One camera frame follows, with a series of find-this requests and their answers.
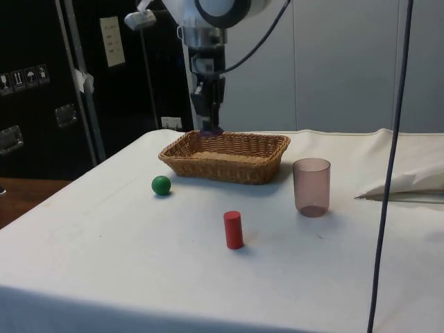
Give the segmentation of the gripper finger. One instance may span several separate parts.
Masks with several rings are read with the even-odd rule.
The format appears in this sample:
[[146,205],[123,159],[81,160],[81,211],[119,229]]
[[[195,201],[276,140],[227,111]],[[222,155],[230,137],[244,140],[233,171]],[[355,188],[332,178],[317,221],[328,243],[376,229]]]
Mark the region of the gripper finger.
[[219,125],[219,111],[224,100],[225,94],[225,77],[215,76],[212,79],[212,133],[220,135],[223,129]]
[[212,104],[209,100],[206,82],[200,82],[191,93],[191,101],[196,114],[200,116],[203,130],[212,130]]

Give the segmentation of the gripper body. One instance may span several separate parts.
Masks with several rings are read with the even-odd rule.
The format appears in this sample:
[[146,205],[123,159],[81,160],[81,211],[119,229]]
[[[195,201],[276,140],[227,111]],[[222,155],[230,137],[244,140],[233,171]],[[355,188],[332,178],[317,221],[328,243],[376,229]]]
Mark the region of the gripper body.
[[189,48],[189,66],[194,83],[200,83],[203,76],[200,73],[223,71],[226,68],[225,47],[210,49]]

